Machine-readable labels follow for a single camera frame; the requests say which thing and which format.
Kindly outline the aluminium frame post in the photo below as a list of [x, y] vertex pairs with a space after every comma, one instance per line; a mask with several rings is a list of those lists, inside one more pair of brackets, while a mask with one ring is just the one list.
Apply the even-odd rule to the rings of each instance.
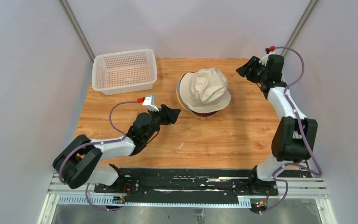
[[66, 15], [68, 21], [70, 22], [77, 38], [79, 39], [83, 49], [86, 52], [86, 55], [90, 59], [91, 62], [94, 62], [95, 54], [90, 46], [69, 2], [67, 0], [58, 0], [59, 4], [61, 5], [64, 14]]
[[285, 47], [293, 48], [294, 43], [296, 42], [297, 37], [300, 35], [302, 29], [307, 23], [308, 19], [311, 17], [315, 7], [319, 3], [319, 0], [310, 0], [305, 10], [303, 11], [300, 19], [298, 20], [295, 28], [293, 29], [289, 39], [287, 40]]

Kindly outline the dark red hat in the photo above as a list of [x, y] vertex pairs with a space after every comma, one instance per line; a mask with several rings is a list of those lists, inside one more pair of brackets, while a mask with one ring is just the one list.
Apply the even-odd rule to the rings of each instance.
[[195, 116], [198, 117], [203, 117], [203, 118], [208, 118], [208, 117], [212, 117], [215, 114], [217, 114], [219, 111], [214, 111], [214, 112], [207, 112], [207, 113], [199, 113], [199, 112], [195, 112], [195, 111], [191, 111]]

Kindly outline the right aluminium frame post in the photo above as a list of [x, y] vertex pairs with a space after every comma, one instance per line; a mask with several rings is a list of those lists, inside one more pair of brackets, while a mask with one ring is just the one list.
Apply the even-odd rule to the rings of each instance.
[[305, 10], [303, 11], [300, 19], [298, 20], [295, 28], [293, 29], [289, 39], [287, 40], [285, 47], [293, 48], [294, 43], [296, 42], [297, 37], [300, 35], [302, 29], [307, 23], [308, 19], [311, 17], [315, 7], [319, 3], [319, 0], [310, 0]]

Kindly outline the white plastic basket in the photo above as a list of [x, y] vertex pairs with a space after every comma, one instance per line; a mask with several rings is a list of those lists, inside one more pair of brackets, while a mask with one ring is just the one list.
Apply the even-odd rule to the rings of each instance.
[[153, 88], [158, 71], [152, 49], [102, 54], [95, 57], [92, 89], [104, 95], [145, 91]]

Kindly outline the cream hat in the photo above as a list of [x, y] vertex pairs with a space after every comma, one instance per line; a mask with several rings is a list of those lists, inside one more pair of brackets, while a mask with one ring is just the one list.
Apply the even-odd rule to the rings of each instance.
[[228, 80], [219, 69], [201, 69], [186, 73], [180, 84], [180, 96], [192, 111], [220, 111], [231, 101], [227, 88]]

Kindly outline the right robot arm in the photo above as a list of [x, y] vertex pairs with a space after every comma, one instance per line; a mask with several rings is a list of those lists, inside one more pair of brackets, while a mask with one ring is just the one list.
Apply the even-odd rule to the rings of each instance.
[[290, 95], [288, 85], [282, 81], [284, 57], [268, 54], [253, 56], [237, 73], [259, 86], [271, 103], [280, 123], [271, 143], [271, 155], [252, 169], [247, 187], [258, 195], [274, 185], [276, 177], [287, 166], [294, 166], [311, 158], [318, 124], [304, 115]]

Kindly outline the grey hat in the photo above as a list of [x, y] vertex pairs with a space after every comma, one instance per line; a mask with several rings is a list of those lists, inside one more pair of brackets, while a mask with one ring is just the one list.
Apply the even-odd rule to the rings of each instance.
[[177, 83], [176, 86], [176, 97], [177, 97], [177, 101], [180, 104], [180, 106], [187, 112], [189, 112], [191, 115], [193, 115], [195, 118], [200, 119], [200, 120], [206, 120], [206, 119], [210, 119], [213, 116], [215, 116], [216, 114], [218, 114], [219, 111], [214, 111], [214, 112], [209, 112], [209, 113], [198, 113], [195, 111], [192, 111], [182, 100], [181, 96], [180, 96], [180, 84], [181, 81], [183, 79], [183, 77], [186, 75], [186, 73], [180, 78], [180, 80]]

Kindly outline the yellow hat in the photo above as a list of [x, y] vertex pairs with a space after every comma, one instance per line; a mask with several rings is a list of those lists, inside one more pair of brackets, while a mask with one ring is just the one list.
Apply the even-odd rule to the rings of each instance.
[[190, 112], [189, 108], [184, 104], [184, 102], [180, 96], [180, 81], [178, 81], [177, 86], [176, 86], [176, 96], [177, 96], [178, 102], [181, 105], [181, 107], [183, 109], [185, 109], [187, 112]]

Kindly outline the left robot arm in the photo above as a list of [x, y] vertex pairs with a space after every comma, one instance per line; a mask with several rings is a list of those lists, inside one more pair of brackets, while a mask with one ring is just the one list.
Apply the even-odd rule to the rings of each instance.
[[96, 140], [78, 135], [53, 160], [52, 167], [58, 172], [60, 182], [71, 189], [85, 184], [104, 184], [111, 192], [118, 193], [124, 188], [118, 169], [99, 162], [137, 155], [157, 136], [161, 126], [175, 124], [180, 112], [162, 104], [157, 111], [140, 113], [128, 132], [119, 138]]

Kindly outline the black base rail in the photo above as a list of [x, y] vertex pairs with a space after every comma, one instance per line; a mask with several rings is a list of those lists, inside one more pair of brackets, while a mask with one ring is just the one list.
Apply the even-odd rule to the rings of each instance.
[[48, 192], [61, 204], [136, 207], [244, 208], [262, 213], [283, 199], [327, 199], [321, 178], [287, 169], [274, 181], [258, 181], [249, 169], [122, 168], [111, 184], [76, 189], [54, 175]]

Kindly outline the left aluminium frame post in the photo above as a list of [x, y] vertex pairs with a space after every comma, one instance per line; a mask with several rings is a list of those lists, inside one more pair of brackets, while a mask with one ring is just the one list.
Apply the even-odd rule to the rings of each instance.
[[86, 52], [86, 55], [90, 59], [91, 62], [94, 62], [95, 54], [90, 46], [69, 2], [67, 0], [58, 0], [59, 4], [61, 5], [64, 14], [66, 15], [68, 21], [70, 22], [77, 38], [79, 39], [83, 49]]

